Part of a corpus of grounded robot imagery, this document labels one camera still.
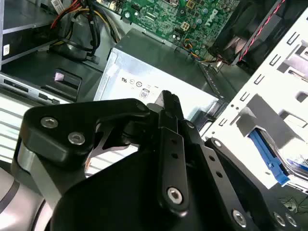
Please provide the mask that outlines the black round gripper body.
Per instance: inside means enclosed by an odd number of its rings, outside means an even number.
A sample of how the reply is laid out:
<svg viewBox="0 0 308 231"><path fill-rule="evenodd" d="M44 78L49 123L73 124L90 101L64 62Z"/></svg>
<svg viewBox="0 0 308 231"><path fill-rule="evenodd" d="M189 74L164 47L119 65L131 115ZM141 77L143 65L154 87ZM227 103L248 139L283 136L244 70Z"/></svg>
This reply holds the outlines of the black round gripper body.
<svg viewBox="0 0 308 231"><path fill-rule="evenodd" d="M163 209L156 196L158 158L131 154L71 188L51 219L53 231L229 231L206 174L188 165L188 214Z"/></svg>

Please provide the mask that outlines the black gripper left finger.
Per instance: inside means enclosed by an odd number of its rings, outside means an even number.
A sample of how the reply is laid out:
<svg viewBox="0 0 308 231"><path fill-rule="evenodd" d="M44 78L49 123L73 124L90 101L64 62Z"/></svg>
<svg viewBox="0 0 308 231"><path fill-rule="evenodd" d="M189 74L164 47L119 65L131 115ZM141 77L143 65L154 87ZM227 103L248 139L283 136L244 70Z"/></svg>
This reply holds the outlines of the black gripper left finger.
<svg viewBox="0 0 308 231"><path fill-rule="evenodd" d="M52 208L75 185L131 154L158 158L156 196L175 216L189 209L179 98L165 90L152 109L136 99L29 109L17 161Z"/></svg>

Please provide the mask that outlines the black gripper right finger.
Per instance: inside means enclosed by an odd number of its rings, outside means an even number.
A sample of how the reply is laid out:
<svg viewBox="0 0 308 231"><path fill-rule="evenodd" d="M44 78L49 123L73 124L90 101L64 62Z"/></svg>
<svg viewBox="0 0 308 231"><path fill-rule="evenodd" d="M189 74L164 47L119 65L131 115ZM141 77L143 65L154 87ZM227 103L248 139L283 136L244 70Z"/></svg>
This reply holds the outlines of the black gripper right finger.
<svg viewBox="0 0 308 231"><path fill-rule="evenodd" d="M200 177L209 181L211 196L205 214L211 231L299 231L289 210L216 139L202 141L195 126L180 123L185 147Z"/></svg>

